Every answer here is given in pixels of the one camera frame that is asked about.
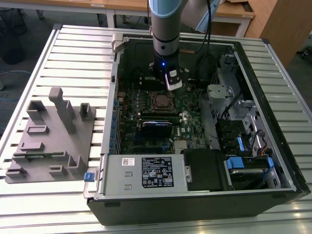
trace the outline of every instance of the slotted metal table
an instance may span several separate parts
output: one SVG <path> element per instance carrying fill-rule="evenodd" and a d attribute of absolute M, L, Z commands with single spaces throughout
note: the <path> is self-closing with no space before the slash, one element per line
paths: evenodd
<path fill-rule="evenodd" d="M 73 106 L 88 102 L 97 108 L 88 166 L 90 170 L 99 166 L 113 63 L 111 40 L 116 32 L 148 34 L 141 30 L 69 25 L 52 31 L 0 141 L 0 233 L 310 233 L 312 195 L 292 204 L 276 206 L 252 218 L 105 227 L 89 210 L 83 196 L 85 188 L 87 192 L 95 192 L 95 182 L 88 183 L 88 186 L 84 181 L 5 183 L 6 169 L 27 123 L 27 105 L 30 100 L 42 100 L 45 105 L 52 105 L 48 99 L 52 86 L 62 87 L 64 99 L 70 100 Z M 181 37 L 202 39 L 202 35 L 196 34 L 182 34 Z M 259 39 L 213 39 L 242 44 L 312 189 L 312 114 L 271 46 Z"/>

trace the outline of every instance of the wooden desk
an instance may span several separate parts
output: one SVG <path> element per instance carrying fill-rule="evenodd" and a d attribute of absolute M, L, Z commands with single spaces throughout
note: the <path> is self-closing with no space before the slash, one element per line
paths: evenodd
<path fill-rule="evenodd" d="M 116 15 L 147 16 L 147 0 L 0 0 L 2 7 L 65 12 L 100 13 L 107 15 L 108 27 L 116 27 Z M 213 34 L 244 37 L 253 12 L 240 4 L 225 2 L 219 5 L 213 19 Z"/>
<path fill-rule="evenodd" d="M 147 11 L 147 0 L 107 0 L 106 8 L 129 11 Z M 255 14 L 254 12 L 246 12 L 241 4 L 225 2 L 219 5 L 216 16 L 253 19 Z"/>
<path fill-rule="evenodd" d="M 107 0 L 0 0 L 1 7 L 105 14 Z"/>
<path fill-rule="evenodd" d="M 107 12 L 111 15 L 147 16 L 147 0 L 107 0 Z M 108 26 L 115 27 L 115 20 Z M 240 3 L 225 2 L 219 5 L 213 18 L 213 34 L 244 37 L 250 21 L 255 18 L 254 12 L 246 12 Z"/>

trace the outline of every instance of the robotic arm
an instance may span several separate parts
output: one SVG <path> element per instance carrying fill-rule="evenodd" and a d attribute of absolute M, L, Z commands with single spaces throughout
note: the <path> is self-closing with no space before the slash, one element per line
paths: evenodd
<path fill-rule="evenodd" d="M 155 61 L 153 70 L 164 80 L 169 91 L 182 87 L 178 64 L 180 24 L 206 32 L 209 18 L 208 0 L 149 0 Z M 211 0 L 215 14 L 220 0 Z"/>

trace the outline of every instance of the power supply label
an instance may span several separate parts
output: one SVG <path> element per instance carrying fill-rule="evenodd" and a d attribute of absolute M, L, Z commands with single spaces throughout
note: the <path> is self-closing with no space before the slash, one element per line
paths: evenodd
<path fill-rule="evenodd" d="M 143 157 L 142 186 L 144 188 L 173 187 L 171 157 Z"/>

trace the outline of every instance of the motherboard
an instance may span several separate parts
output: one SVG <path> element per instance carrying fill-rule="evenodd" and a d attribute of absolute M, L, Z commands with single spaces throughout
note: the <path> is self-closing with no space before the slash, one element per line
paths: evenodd
<path fill-rule="evenodd" d="M 185 83 L 169 92 L 153 77 L 120 81 L 121 154 L 179 154 L 206 148 L 199 100 L 204 90 Z"/>

